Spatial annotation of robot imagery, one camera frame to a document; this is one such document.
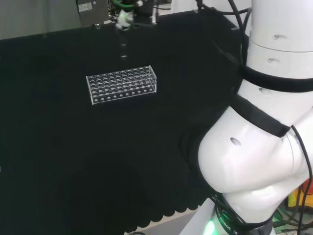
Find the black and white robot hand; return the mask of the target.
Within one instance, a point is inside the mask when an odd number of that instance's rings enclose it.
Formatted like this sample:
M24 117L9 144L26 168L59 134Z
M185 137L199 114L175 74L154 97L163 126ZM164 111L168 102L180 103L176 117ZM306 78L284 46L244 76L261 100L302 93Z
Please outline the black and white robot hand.
M157 0L110 0L118 12L116 27L127 31L131 27L152 27L157 23Z

